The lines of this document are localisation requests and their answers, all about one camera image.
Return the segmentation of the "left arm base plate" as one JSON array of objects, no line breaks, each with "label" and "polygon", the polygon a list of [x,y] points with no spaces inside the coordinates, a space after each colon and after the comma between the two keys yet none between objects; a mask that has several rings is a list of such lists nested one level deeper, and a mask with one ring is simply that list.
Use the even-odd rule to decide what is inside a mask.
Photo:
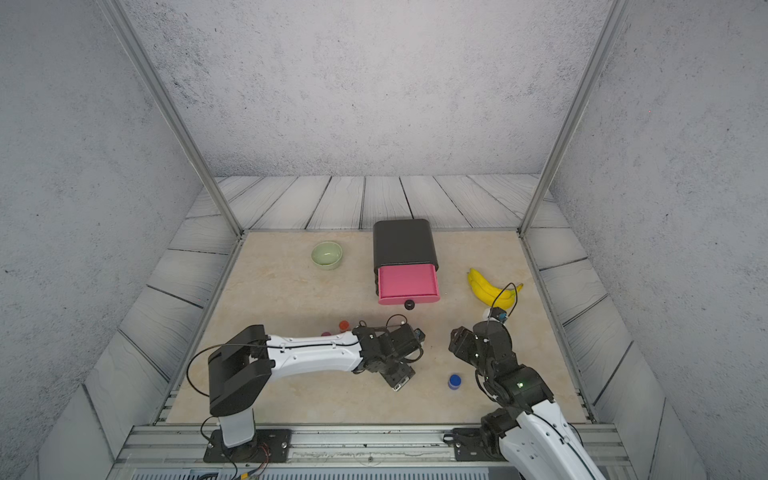
[{"label": "left arm base plate", "polygon": [[257,429],[254,438],[242,445],[226,447],[220,429],[214,430],[203,455],[203,462],[243,463],[243,464],[277,464],[285,463],[288,459],[292,431],[290,429]]}]

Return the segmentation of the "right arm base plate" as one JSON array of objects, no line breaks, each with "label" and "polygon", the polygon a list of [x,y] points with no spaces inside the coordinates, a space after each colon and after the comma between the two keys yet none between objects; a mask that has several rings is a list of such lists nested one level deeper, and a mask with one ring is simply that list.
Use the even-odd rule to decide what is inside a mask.
[{"label": "right arm base plate", "polygon": [[499,437],[484,427],[454,428],[445,433],[443,442],[453,449],[457,462],[502,462]]}]

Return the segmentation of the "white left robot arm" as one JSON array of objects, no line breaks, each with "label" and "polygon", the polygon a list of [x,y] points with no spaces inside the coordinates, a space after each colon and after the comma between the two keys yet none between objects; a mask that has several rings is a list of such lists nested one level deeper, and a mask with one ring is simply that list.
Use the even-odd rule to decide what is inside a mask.
[{"label": "white left robot arm", "polygon": [[218,420],[215,442],[227,452],[256,439],[252,406],[271,380],[339,371],[380,375],[400,390],[414,375],[412,364],[424,353],[425,334],[407,322],[320,337],[269,335],[251,325],[208,357],[210,415]]}]

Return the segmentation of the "blue paint can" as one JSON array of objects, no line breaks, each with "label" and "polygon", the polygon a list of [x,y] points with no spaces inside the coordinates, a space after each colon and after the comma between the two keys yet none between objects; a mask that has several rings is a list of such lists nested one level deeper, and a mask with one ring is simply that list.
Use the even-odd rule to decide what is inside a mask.
[{"label": "blue paint can", "polygon": [[448,387],[451,390],[458,390],[462,385],[462,378],[458,374],[452,374],[448,379]]}]

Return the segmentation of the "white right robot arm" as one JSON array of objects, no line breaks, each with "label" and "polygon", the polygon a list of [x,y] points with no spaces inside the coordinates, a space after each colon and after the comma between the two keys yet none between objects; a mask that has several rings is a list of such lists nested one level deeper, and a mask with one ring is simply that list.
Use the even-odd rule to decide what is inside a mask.
[{"label": "white right robot arm", "polygon": [[455,428],[443,436],[456,460],[505,460],[522,479],[604,477],[544,379],[518,361],[502,323],[454,329],[449,351],[474,367],[481,391],[498,405],[479,427]]}]

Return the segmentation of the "pink top drawer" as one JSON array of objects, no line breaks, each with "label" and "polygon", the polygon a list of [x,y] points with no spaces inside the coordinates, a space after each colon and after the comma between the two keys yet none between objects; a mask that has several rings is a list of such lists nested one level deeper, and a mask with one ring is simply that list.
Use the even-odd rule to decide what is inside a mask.
[{"label": "pink top drawer", "polygon": [[437,269],[432,264],[382,266],[377,271],[380,305],[401,305],[412,310],[416,304],[440,300]]}]

